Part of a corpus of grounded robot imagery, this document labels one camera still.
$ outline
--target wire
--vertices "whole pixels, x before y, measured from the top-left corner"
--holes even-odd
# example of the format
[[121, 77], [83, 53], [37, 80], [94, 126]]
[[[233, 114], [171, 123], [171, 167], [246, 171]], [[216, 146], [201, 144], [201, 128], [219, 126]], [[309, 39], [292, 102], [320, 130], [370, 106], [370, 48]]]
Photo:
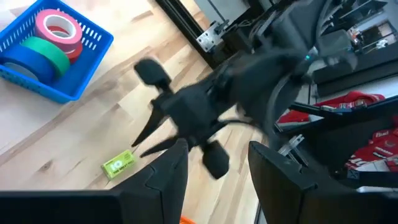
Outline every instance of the wire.
[[323, 18], [323, 24], [327, 21], [330, 20], [330, 17], [333, 16], [337, 11], [343, 8], [342, 4], [339, 4], [338, 6], [334, 7], [327, 15], [325, 18]]
[[278, 84], [276, 84], [276, 86], [272, 90], [271, 96], [269, 97], [269, 101], [267, 104], [266, 120], [263, 125], [265, 126], [265, 130], [266, 130], [267, 137], [268, 137], [269, 147], [271, 149], [273, 148], [272, 145], [273, 145], [274, 139], [278, 138], [278, 135], [274, 131], [275, 104], [276, 104], [279, 93], [282, 91], [283, 87], [290, 80], [291, 75], [292, 75], [291, 73], [288, 73], [286, 76], [282, 77], [279, 80]]
[[253, 42], [254, 36], [259, 32], [259, 30], [261, 29], [261, 27], [262, 27], [262, 26], [265, 26], [265, 25], [266, 25], [266, 22], [267, 22], [267, 23], [268, 23], [268, 24], [267, 24], [267, 27], [263, 30], [263, 31], [265, 31], [265, 30], [268, 29], [268, 27], [272, 24], [272, 22], [276, 19], [276, 17], [277, 17], [277, 12], [274, 11], [274, 12], [272, 12], [272, 14], [271, 14], [267, 19], [258, 21], [258, 22], [253, 26], [253, 28], [250, 30], [250, 33], [249, 33], [249, 40], [250, 40], [251, 42]]

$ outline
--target green box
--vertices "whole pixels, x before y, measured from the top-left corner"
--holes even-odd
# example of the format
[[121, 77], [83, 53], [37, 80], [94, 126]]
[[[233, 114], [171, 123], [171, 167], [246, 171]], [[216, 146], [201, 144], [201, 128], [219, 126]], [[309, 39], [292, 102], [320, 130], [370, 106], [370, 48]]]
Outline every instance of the green box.
[[101, 168], [104, 170], [108, 179], [111, 180], [124, 171], [135, 162], [134, 156], [130, 150], [126, 150], [108, 162], [105, 162]]

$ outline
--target tape roll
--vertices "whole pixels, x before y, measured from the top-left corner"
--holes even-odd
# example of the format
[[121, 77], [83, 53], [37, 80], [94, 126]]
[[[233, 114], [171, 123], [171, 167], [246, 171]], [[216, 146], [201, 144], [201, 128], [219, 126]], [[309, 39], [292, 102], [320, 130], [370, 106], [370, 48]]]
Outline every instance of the tape roll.
[[15, 72], [49, 84], [55, 76], [54, 66], [43, 55], [19, 44], [0, 55], [0, 63]]
[[[60, 37], [53, 34], [49, 29], [50, 26], [64, 29], [68, 32], [69, 36]], [[36, 16], [35, 32], [37, 37], [55, 44], [64, 52], [77, 49], [83, 35], [81, 27], [74, 18], [54, 9], [45, 9], [38, 13]]]
[[55, 67], [55, 74], [58, 77], [63, 76], [70, 67], [67, 55], [49, 41], [38, 37], [29, 37], [23, 41], [21, 45], [28, 47], [47, 58]]
[[[61, 27], [57, 27], [57, 26], [49, 26], [48, 27], [49, 30], [60, 37], [68, 37], [69, 33], [68, 31], [62, 29]], [[67, 57], [69, 58], [69, 62], [71, 64], [75, 63], [77, 61], [77, 59], [79, 58], [81, 52], [83, 51], [83, 44], [81, 42], [79, 42], [78, 47], [75, 50], [72, 50], [70, 52], [65, 52]]]

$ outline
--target white label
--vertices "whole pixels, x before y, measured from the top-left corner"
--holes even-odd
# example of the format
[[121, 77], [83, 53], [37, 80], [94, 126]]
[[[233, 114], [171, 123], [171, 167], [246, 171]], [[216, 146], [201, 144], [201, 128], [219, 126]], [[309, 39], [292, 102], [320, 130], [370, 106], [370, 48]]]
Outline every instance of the white label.
[[113, 171], [116, 171], [118, 168], [122, 167], [123, 162], [122, 161], [115, 161], [113, 164], [111, 164], [111, 169]]

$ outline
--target metal bracket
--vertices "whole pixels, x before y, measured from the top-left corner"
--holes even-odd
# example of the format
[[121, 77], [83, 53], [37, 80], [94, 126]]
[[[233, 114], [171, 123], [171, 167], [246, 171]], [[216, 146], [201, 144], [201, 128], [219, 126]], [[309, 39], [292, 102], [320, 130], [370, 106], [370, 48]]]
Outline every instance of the metal bracket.
[[197, 38], [197, 42], [205, 52], [209, 52], [222, 41], [221, 37], [224, 35], [225, 30], [220, 29], [220, 26], [222, 26], [222, 24], [214, 22], [209, 29], [204, 31], [204, 33]]
[[278, 150], [278, 153], [287, 156], [291, 150], [297, 150], [297, 146], [304, 140], [304, 136], [302, 134], [298, 136], [292, 137], [288, 143], [284, 144], [281, 149]]

